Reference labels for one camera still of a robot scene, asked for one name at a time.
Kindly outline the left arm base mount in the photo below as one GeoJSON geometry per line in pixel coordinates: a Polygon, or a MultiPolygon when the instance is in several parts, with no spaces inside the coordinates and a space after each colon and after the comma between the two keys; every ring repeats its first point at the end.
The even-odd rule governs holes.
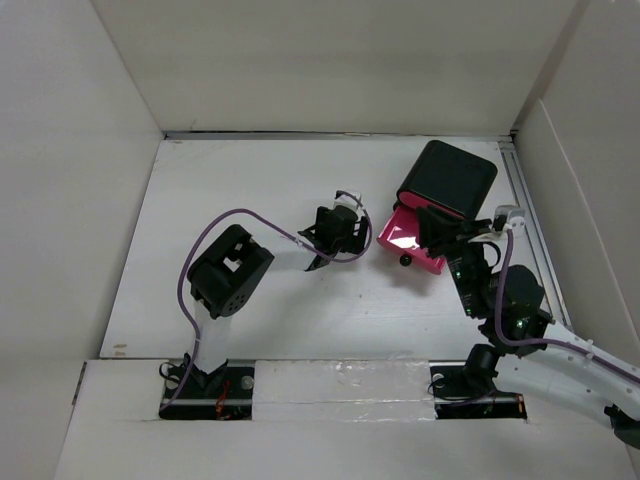
{"type": "Polygon", "coordinates": [[[254,361],[225,361],[211,373],[194,366],[184,383],[191,357],[180,364],[164,362],[159,375],[164,390],[158,416],[163,420],[244,421],[252,418],[254,361]]]}

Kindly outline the black drawer cabinet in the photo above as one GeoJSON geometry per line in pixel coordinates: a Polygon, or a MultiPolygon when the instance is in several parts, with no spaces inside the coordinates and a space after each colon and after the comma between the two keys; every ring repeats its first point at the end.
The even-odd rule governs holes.
{"type": "Polygon", "coordinates": [[[490,161],[440,140],[429,141],[396,192],[409,191],[446,205],[463,218],[477,216],[496,177],[490,161]]]}

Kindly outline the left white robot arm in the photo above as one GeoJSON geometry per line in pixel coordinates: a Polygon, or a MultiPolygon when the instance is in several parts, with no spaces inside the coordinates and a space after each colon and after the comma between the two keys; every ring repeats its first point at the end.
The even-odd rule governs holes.
{"type": "Polygon", "coordinates": [[[231,319],[245,307],[267,271],[313,272],[350,263],[371,244],[366,210],[336,201],[320,207],[314,224],[296,235],[256,238],[228,226],[199,256],[190,252],[179,277],[179,305],[195,328],[188,384],[201,396],[222,387],[231,319]]]}

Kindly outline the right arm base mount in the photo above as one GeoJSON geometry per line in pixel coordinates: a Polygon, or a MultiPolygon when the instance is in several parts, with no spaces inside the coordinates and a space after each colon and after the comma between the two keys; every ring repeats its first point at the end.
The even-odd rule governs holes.
{"type": "Polygon", "coordinates": [[[494,383],[501,355],[490,345],[475,345],[467,359],[429,364],[427,393],[437,420],[528,418],[522,395],[499,390],[494,383]]]}

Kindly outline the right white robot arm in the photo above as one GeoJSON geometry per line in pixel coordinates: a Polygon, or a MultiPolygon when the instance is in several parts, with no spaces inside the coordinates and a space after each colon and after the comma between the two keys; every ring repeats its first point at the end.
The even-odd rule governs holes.
{"type": "Polygon", "coordinates": [[[464,313],[480,320],[486,343],[472,347],[464,366],[430,385],[451,407],[499,393],[534,396],[588,416],[624,444],[639,446],[639,369],[598,348],[541,307],[544,288],[512,263],[523,209],[502,205],[493,219],[456,218],[419,207],[418,242],[444,259],[464,313]]]}

